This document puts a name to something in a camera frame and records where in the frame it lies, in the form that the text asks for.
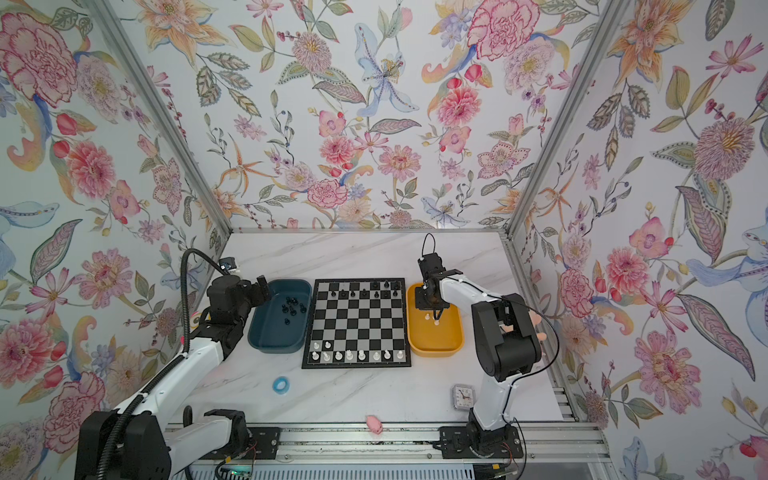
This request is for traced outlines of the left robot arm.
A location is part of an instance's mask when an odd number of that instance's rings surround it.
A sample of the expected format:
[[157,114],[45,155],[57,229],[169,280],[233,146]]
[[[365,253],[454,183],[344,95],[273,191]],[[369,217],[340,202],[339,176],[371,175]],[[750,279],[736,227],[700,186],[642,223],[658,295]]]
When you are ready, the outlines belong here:
[[171,479],[210,453],[233,459],[254,441],[240,410],[217,408],[180,430],[168,432],[174,413],[243,337],[252,309],[271,298],[264,277],[224,275],[212,281],[209,306],[185,346],[132,398],[111,411],[92,413],[79,433],[78,479]]

